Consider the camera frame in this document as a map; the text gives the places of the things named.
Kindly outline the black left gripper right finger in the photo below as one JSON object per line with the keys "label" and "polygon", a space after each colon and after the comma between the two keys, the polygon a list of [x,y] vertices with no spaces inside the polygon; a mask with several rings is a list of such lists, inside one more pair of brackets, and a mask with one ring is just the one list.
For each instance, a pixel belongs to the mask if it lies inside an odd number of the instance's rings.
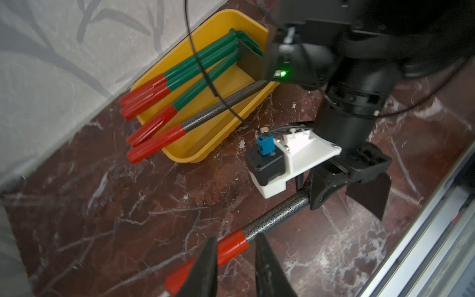
{"label": "black left gripper right finger", "polygon": [[255,242],[257,296],[296,297],[265,235],[258,233]]}

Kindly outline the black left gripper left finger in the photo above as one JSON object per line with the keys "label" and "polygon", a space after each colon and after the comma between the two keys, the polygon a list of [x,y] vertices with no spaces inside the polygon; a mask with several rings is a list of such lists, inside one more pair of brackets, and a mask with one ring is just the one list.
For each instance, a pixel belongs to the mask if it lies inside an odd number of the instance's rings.
{"label": "black left gripper left finger", "polygon": [[215,297],[218,289],[218,241],[208,238],[193,263],[177,297]]}

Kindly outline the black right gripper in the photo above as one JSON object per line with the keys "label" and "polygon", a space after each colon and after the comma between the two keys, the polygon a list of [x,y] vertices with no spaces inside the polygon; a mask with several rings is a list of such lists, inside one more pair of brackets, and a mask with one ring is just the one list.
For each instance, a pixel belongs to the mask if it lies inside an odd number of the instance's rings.
{"label": "black right gripper", "polygon": [[323,206],[341,188],[367,210],[385,210],[392,186],[387,173],[392,159],[367,140],[400,79],[394,62],[345,59],[329,80],[314,132],[339,146],[341,152],[311,170],[311,210]]}

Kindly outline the green small hoe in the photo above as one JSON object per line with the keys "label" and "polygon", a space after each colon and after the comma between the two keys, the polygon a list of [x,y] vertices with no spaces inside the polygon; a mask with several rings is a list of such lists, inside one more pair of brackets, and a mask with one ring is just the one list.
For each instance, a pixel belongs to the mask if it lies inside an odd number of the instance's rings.
{"label": "green small hoe", "polygon": [[[230,54],[234,49],[238,49],[239,54],[241,53],[242,49],[248,48],[254,53],[250,47],[245,45],[242,41],[233,41],[229,43],[227,46],[219,49],[216,52],[216,55],[212,58],[211,56],[204,59],[204,63],[202,63],[203,67],[213,69],[220,61],[222,61],[228,54]],[[199,67],[198,63],[195,66],[191,66],[189,69],[181,72],[176,77],[172,78],[166,83],[160,84],[159,86],[155,87],[154,89],[150,89],[141,95],[134,98],[128,104],[122,106],[120,110],[121,115],[129,120],[140,113],[144,112],[160,100],[164,99],[170,93],[175,91],[180,86],[184,85],[197,75],[201,73],[201,68]]]}
{"label": "green small hoe", "polygon": [[[246,32],[242,30],[236,31],[233,28],[230,29],[230,31],[226,35],[222,36],[213,43],[199,50],[197,52],[197,55],[201,62],[204,63],[205,58],[208,58],[210,56],[213,58],[218,50],[222,49],[233,41],[242,41],[245,45],[254,50],[259,56],[263,57],[263,51],[256,41],[254,41]],[[181,72],[189,69],[191,66],[195,66],[196,64],[196,60],[193,56],[186,58],[185,60],[181,61],[172,68],[169,68],[164,73],[160,73],[154,76],[146,83],[140,85],[134,90],[131,90],[128,94],[122,96],[119,99],[120,104],[122,106],[128,104],[130,101],[132,101],[134,98],[141,95],[142,93],[150,89],[154,89],[155,87],[159,86],[160,84],[166,83],[169,80],[172,80],[172,78],[176,77]]]}
{"label": "green small hoe", "polygon": [[[234,49],[222,61],[220,61],[208,74],[211,82],[217,79],[225,71],[227,71],[238,60],[238,49]],[[206,79],[203,77],[180,95],[173,103],[164,107],[152,119],[146,122],[140,129],[138,129],[132,136],[127,139],[127,143],[132,147],[137,147],[161,130],[168,124],[188,103],[190,103],[196,96],[204,91],[209,86]]]}

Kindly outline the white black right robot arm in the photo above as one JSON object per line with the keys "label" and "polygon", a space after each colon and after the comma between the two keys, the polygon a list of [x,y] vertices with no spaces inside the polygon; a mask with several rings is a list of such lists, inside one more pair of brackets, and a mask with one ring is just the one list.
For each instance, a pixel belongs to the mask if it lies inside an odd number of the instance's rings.
{"label": "white black right robot arm", "polygon": [[475,54],[473,1],[280,1],[264,76],[318,90],[312,131],[341,148],[310,171],[309,205],[346,189],[374,215],[385,210],[391,158],[368,137],[396,84]]}

